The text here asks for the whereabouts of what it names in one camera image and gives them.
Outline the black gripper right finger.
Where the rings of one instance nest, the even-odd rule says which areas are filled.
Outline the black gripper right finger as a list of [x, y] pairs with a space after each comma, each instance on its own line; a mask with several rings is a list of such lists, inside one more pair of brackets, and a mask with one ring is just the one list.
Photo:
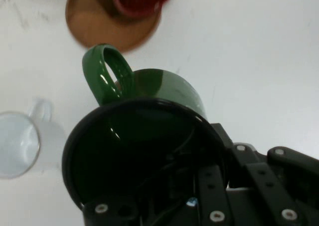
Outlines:
[[235, 226], [317, 226], [319, 161], [276, 146], [263, 155], [247, 143], [231, 141], [212, 124], [223, 152], [227, 197]]

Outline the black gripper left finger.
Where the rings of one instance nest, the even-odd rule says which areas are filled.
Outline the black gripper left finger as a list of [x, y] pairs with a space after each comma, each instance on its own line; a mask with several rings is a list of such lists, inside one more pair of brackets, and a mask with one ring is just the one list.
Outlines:
[[85, 204], [87, 226], [231, 226], [232, 212], [220, 168], [200, 168], [192, 182], [194, 195], [169, 201], [164, 189], [143, 197], [104, 194]]

